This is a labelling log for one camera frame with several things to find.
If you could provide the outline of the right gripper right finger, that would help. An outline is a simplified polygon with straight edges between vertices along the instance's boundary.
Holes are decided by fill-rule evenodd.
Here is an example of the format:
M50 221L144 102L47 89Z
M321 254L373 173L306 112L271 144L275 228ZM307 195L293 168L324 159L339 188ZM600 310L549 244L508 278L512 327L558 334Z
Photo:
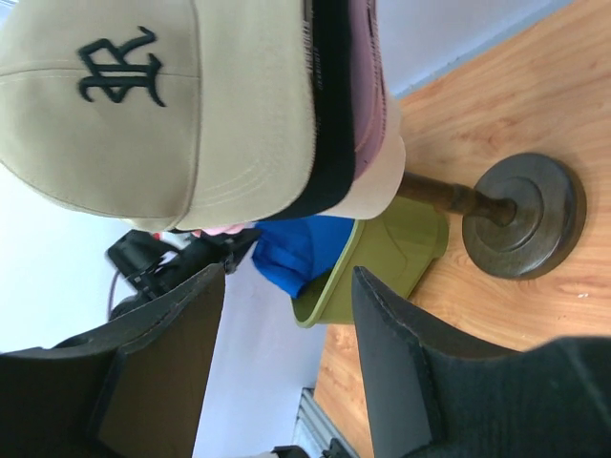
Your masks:
M441 321L363 267L351 300L376 456L609 455L608 338L514 351Z

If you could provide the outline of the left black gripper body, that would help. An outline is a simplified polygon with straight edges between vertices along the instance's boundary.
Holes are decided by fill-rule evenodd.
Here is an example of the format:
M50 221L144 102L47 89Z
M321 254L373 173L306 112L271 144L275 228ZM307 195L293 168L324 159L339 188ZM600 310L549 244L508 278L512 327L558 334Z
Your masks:
M234 273L261 231L242 230L235 235L191 236L183 248L131 230L106 252L120 275L137 291L132 301L147 303L172 291L211 264Z

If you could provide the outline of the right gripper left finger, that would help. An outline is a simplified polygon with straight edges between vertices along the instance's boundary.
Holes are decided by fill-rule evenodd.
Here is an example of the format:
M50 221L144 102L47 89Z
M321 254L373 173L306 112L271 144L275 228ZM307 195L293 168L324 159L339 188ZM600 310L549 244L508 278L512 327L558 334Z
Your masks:
M1 357L5 457L189 457L221 320L217 264L52 347Z

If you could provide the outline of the blue item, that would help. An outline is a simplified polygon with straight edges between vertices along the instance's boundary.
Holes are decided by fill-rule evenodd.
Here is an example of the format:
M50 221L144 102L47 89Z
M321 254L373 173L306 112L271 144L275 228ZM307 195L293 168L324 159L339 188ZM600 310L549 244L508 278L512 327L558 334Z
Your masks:
M326 216L258 222L252 261L263 277L297 299L334 267L353 225L352 219Z

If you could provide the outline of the beige and black cap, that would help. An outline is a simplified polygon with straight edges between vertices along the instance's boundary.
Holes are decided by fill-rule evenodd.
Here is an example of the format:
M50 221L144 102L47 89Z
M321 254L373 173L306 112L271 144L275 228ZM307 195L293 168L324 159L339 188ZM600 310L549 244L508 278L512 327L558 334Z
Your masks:
M315 128L299 1L21 1L1 28L1 162L71 210L160 232L303 192Z

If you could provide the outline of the pink baseball cap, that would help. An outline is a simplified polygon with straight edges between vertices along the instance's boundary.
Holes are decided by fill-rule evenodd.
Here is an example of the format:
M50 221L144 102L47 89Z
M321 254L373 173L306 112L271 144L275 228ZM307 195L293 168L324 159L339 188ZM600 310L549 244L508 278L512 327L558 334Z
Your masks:
M303 2L190 3L200 65L199 156L176 227L266 220L305 189L315 156L315 113ZM381 149L387 95L375 5L348 2L354 182Z

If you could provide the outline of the green plastic bin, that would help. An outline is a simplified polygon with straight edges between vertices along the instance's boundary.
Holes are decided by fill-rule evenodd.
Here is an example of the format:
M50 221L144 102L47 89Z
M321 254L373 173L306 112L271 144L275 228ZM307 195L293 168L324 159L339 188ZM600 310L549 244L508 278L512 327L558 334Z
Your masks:
M426 203L395 198L375 219L353 223L333 268L292 301L296 324L352 324L351 278L365 267L391 290L407 298L431 263L447 249L449 224Z

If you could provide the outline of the white mannequin head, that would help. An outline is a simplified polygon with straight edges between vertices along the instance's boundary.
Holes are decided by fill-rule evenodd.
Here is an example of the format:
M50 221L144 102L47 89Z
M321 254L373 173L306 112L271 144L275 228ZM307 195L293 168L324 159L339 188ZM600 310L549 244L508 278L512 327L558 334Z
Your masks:
M406 150L401 136L402 114L398 101L387 95L386 131L381 149L367 170L352 183L345 198L325 211L326 216L374 219L390 205L402 181Z

